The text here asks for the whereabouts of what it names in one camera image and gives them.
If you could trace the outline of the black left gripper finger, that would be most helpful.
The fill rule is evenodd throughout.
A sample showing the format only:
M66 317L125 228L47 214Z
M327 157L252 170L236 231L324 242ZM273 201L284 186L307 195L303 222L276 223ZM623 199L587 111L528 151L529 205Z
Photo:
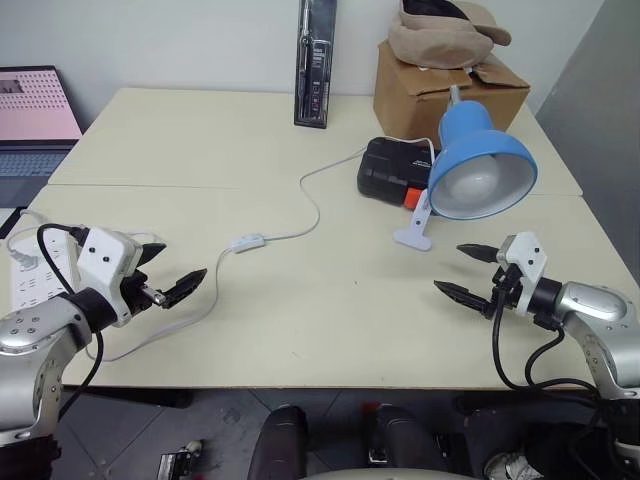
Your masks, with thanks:
M145 265L146 263L148 263L151 260L153 260L166 247L167 247L167 245L165 243L162 243L162 242L152 242L152 243L143 244L142 245L141 255L140 255L140 258L137 261L137 264L136 264L136 267L135 267L135 271L137 271L142 265Z
M189 297L202 283L208 273L207 269L192 271L176 281L169 290L162 291L164 300L162 308L173 308L175 305Z

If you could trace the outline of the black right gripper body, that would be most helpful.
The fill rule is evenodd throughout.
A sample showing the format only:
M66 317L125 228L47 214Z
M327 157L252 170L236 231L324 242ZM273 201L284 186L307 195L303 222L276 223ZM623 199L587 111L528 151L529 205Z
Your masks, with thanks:
M505 308L512 309L517 305L523 289L521 278L522 272L515 264L498 268L492 277L491 299L483 311L486 319L494 319Z

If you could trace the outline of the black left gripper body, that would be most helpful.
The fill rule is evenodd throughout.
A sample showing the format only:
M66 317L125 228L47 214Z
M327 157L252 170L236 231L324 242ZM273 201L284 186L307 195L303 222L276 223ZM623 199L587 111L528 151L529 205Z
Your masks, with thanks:
M135 271L131 276L126 277L120 284L120 292L131 315L136 316L152 305L163 306L166 296L158 290L147 285L146 274Z

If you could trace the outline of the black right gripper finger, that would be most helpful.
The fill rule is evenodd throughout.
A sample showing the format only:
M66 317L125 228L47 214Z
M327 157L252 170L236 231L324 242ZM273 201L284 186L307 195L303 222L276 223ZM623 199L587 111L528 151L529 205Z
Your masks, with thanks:
M434 285L440 292L442 292L457 304L477 311L480 314L493 313L492 302L470 293L469 290L465 287L444 281L434 281Z
M497 263L498 249L489 245L482 244L460 244L456 249L461 253L484 263Z

